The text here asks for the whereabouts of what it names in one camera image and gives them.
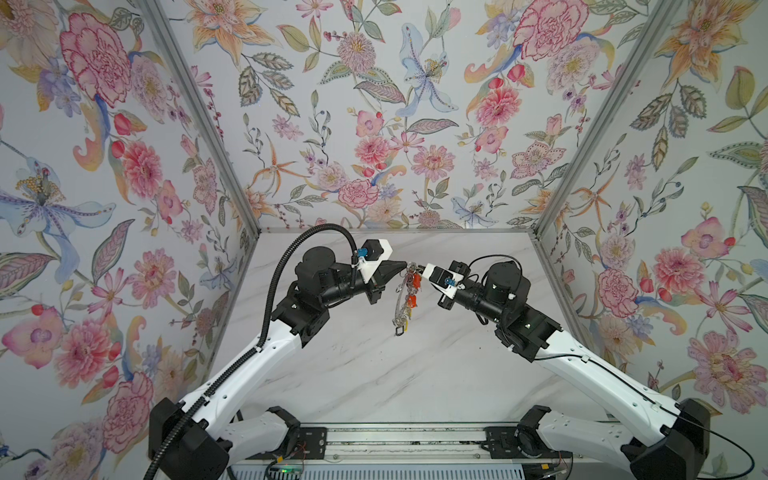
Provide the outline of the round steel key organizer disc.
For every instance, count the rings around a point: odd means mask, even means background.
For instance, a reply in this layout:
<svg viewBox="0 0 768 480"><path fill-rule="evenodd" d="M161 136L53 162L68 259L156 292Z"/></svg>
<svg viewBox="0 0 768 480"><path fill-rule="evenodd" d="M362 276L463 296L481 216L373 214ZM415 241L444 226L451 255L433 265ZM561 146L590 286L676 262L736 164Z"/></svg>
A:
<svg viewBox="0 0 768 480"><path fill-rule="evenodd" d="M418 306L417 296L421 290L421 281L419 266L410 263L402 272L402 282L396 289L398 297L392 323L397 337L404 335L408 330L413 310Z"/></svg>

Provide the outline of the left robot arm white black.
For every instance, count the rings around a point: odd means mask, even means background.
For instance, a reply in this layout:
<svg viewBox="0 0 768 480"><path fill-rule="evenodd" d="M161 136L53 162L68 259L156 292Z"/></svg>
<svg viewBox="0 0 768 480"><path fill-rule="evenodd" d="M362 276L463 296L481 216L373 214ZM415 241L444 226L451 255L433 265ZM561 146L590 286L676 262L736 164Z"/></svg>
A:
<svg viewBox="0 0 768 480"><path fill-rule="evenodd" d="M274 406L250 420L236 414L281 363L300 352L320 332L331 309L357 295L369 303L408 264L391 257L386 240L368 240L341 263L328 247L307 250L295 269L295 281L281 301L278 283L297 246L278 261L259 335L239 356L183 399L160 401L149 423L149 467L145 478L217 479L231 465L264 455L278 463L298 448L300 421Z"/></svg>

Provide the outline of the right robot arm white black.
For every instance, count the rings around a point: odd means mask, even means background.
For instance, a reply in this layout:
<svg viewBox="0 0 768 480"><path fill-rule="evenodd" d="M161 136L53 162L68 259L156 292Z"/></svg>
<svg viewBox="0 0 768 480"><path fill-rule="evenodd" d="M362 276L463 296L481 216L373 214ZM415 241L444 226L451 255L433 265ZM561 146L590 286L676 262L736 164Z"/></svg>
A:
<svg viewBox="0 0 768 480"><path fill-rule="evenodd" d="M569 417L531 407L491 449L514 448L527 458L569 452L612 465L636 479L695 479L709 454L711 415L696 400L676 401L641 385L581 344L527 302L531 284L514 260L497 262L478 280L469 265L428 265L423 278L445 310L460 305L495 326L510 352L539 365L585 394L613 422Z"/></svg>

